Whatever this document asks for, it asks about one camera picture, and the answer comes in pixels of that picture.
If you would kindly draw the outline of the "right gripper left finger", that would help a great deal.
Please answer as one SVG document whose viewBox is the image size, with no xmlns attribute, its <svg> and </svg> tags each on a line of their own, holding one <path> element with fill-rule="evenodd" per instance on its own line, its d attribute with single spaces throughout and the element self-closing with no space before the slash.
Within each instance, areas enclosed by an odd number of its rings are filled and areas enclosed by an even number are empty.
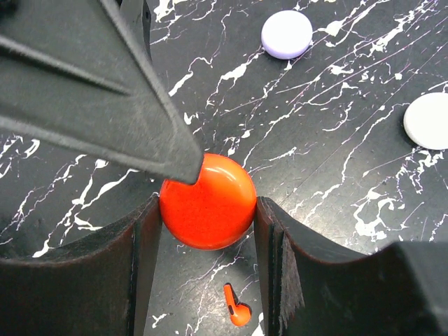
<svg viewBox="0 0 448 336">
<path fill-rule="evenodd" d="M 2 335 L 142 335 L 159 199 L 40 258 L 1 260 Z"/>
</svg>

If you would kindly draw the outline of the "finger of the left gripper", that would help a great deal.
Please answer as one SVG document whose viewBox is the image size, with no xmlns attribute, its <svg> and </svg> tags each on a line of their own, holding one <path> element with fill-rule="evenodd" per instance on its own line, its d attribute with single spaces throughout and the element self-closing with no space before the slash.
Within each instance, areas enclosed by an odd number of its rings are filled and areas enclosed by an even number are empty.
<svg viewBox="0 0 448 336">
<path fill-rule="evenodd" d="M 203 151 L 117 1 L 1 2 L 1 126 L 193 184 Z"/>
<path fill-rule="evenodd" d="M 152 63 L 150 47 L 151 10 L 146 0 L 118 0 L 120 15 L 127 25 L 125 44 L 140 64 Z"/>
</svg>

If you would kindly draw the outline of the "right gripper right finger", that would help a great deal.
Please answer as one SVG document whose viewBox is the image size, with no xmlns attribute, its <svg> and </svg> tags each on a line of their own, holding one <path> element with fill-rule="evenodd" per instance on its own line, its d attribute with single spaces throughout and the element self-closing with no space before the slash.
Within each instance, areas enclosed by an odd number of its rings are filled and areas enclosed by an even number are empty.
<svg viewBox="0 0 448 336">
<path fill-rule="evenodd" d="M 397 241 L 372 255 L 341 246 L 257 199 L 267 335 L 446 335 L 447 244 Z"/>
</svg>

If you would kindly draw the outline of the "red earbud charging case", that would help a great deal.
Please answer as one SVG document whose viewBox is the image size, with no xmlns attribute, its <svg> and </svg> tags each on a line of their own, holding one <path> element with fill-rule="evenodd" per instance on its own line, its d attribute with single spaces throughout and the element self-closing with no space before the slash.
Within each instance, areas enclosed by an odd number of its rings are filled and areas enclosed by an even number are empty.
<svg viewBox="0 0 448 336">
<path fill-rule="evenodd" d="M 187 246 L 218 250 L 238 241 L 253 222 L 256 187 L 244 168 L 223 155 L 206 153 L 197 182 L 165 180 L 162 220 Z"/>
</svg>

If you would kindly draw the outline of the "purple earbud charging case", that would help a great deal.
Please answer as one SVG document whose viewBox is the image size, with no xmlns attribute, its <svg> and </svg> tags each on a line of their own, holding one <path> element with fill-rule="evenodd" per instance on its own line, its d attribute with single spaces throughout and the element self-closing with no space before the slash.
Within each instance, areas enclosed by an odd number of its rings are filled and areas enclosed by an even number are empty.
<svg viewBox="0 0 448 336">
<path fill-rule="evenodd" d="M 312 35 L 312 24 L 306 15 L 296 10 L 281 10 L 267 18 L 260 37 L 269 55 L 280 60 L 291 60 L 308 49 Z"/>
</svg>

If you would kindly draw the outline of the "white earbud charging case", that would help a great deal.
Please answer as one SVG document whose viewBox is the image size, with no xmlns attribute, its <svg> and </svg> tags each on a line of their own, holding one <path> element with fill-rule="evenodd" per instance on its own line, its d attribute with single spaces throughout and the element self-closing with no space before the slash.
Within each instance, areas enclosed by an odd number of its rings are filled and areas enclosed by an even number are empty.
<svg viewBox="0 0 448 336">
<path fill-rule="evenodd" d="M 447 93 L 432 92 L 415 99 L 407 107 L 403 125 L 417 145 L 435 151 L 447 149 Z"/>
</svg>

